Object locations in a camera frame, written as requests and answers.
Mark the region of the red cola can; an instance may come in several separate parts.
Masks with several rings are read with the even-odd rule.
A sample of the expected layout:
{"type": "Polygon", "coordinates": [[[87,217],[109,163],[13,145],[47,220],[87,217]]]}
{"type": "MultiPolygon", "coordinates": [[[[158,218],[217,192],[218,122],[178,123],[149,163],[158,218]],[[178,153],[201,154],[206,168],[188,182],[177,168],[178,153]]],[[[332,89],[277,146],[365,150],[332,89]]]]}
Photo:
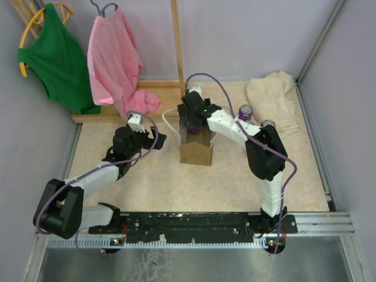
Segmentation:
{"type": "Polygon", "coordinates": [[[276,124],[275,124],[272,120],[264,120],[264,121],[261,123],[261,126],[262,126],[262,127],[266,127],[266,126],[272,126],[272,127],[275,127],[276,124]]]}

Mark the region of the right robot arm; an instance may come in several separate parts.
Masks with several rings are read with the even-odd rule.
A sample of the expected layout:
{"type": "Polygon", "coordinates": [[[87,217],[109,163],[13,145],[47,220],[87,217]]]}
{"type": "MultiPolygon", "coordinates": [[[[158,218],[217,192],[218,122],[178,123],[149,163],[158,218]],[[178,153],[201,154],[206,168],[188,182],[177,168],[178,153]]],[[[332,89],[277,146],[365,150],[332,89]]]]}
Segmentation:
{"type": "Polygon", "coordinates": [[[220,106],[203,99],[196,90],[187,90],[177,106],[181,123],[188,129],[206,127],[240,144],[246,150],[251,172],[261,181],[263,201],[255,233],[274,233],[283,226],[286,209],[283,199],[283,171],[287,152],[272,125],[251,125],[232,117],[220,106]]]}

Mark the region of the purple soda can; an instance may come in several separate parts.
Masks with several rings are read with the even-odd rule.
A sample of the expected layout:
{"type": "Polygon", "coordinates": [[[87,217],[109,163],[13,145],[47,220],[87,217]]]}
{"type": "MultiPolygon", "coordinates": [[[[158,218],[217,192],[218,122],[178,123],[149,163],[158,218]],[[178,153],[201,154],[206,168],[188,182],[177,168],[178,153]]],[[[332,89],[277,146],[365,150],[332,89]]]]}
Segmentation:
{"type": "Polygon", "coordinates": [[[188,125],[187,132],[191,135],[198,135],[201,132],[202,127],[196,125],[188,125]]]}
{"type": "Polygon", "coordinates": [[[241,105],[239,107],[239,119],[243,121],[251,121],[251,118],[253,116],[253,108],[250,105],[241,105]]]}

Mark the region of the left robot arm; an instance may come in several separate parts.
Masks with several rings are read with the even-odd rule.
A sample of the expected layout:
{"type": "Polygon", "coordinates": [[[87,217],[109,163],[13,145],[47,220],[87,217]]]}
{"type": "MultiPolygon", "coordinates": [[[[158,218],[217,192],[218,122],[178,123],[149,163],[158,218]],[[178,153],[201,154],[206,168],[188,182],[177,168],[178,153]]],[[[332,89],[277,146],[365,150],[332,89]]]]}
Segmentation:
{"type": "Polygon", "coordinates": [[[33,224],[41,233],[57,235],[63,239],[73,237],[79,230],[102,226],[110,233],[121,229],[122,218],[115,215],[116,208],[107,204],[83,206],[94,192],[121,179],[132,162],[143,158],[151,150],[160,150],[166,134],[156,127],[137,132],[130,126],[116,129],[106,156],[92,170],[71,179],[52,179],[47,182],[33,217],[33,224]]]}

